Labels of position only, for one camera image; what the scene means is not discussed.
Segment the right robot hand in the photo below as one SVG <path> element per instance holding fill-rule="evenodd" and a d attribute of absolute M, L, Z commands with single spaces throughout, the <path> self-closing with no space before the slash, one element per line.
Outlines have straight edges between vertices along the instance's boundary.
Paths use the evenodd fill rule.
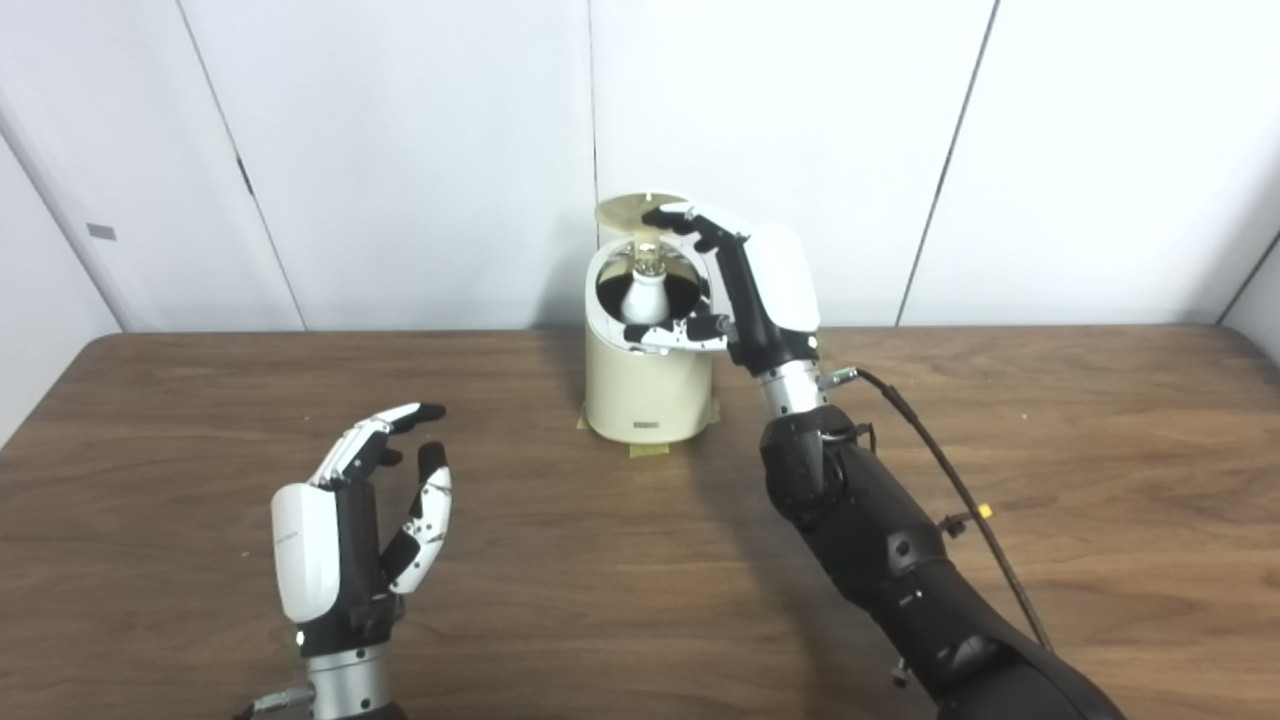
<path fill-rule="evenodd" d="M 691 201 L 649 208 L 640 222 L 667 234 L 694 236 L 694 250 L 713 255 L 719 268 L 731 313 L 628 323 L 620 337 L 623 347 L 648 354 L 726 351 L 751 375 L 818 360 L 817 292 L 803 245 L 788 227 L 750 228 L 727 211 Z"/>

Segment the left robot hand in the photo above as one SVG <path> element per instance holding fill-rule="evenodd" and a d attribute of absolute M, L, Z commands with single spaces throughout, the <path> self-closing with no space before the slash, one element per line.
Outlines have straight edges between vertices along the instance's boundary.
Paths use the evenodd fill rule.
<path fill-rule="evenodd" d="M 393 537 L 379 541 L 372 475 L 403 459 L 392 436 L 438 421 L 439 404 L 375 413 L 343 432 L 306 480 L 271 497 L 276 588 L 303 659 L 385 644 L 449 533 L 453 482 L 439 441 L 419 447 L 416 489 Z"/>

